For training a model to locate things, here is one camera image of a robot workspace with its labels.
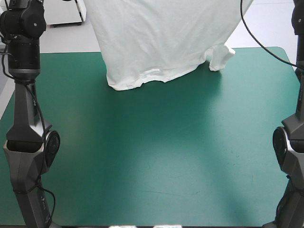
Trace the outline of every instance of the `black cable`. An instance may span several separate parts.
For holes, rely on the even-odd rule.
[[[55,211],[55,206],[56,206],[56,197],[55,197],[55,195],[54,195],[54,193],[52,191],[47,190],[47,189],[45,189],[45,188],[43,188],[41,186],[41,175],[42,175],[42,172],[43,172],[44,161],[46,159],[46,142],[47,142],[47,140],[46,140],[45,121],[44,121],[44,118],[43,118],[43,114],[42,114],[39,102],[38,102],[36,96],[33,94],[33,92],[28,87],[28,85],[30,84],[30,82],[29,81],[22,81],[20,79],[17,79],[15,77],[9,75],[8,73],[6,73],[5,64],[4,64],[4,58],[5,58],[5,56],[8,55],[8,56],[12,56],[14,58],[14,56],[11,53],[7,53],[6,51],[7,51],[7,46],[5,46],[4,52],[0,52],[0,55],[2,55],[2,60],[1,60],[2,71],[3,71],[3,73],[4,73],[4,75],[6,77],[11,78],[11,79],[15,80],[16,83],[23,84],[25,86],[26,90],[30,93],[31,97],[35,101],[35,104],[37,106],[38,113],[39,113],[39,116],[40,116],[40,119],[41,119],[41,122],[42,122],[42,128],[43,128],[43,161],[42,161],[42,165],[41,165],[40,171],[38,173],[37,179],[35,181],[36,185],[33,186],[28,192],[18,192],[18,191],[15,191],[15,192],[17,194],[28,194],[29,192],[33,191],[35,188],[39,188],[40,190],[49,193],[53,197],[53,201],[54,201],[54,203],[53,203],[53,209],[52,209],[52,212],[51,212],[51,215],[50,215],[50,220],[52,220],[53,214],[54,214],[54,211]]]
[[[8,5],[7,0],[5,0],[5,5],[6,5],[6,9],[9,10],[9,5]]]
[[[276,54],[274,54],[270,50],[268,50],[260,41],[258,41],[258,39],[252,34],[252,32],[250,31],[250,29],[248,28],[247,23],[245,22],[244,13],[243,13],[243,0],[241,0],[241,18],[242,18],[242,21],[243,21],[244,26],[245,26],[246,30],[248,31],[248,33],[256,41],[256,43],[258,43],[258,45],[261,46],[261,48],[263,48],[266,52],[268,52],[269,54],[271,54],[277,60],[279,60],[279,61],[281,61],[281,62],[283,62],[285,64],[291,65],[293,67],[297,67],[297,68],[299,68],[301,70],[304,70],[304,68],[301,67],[301,66],[298,66],[296,64],[293,64],[293,63],[290,63],[288,61],[285,61],[285,60],[281,59],[279,56],[277,56]]]

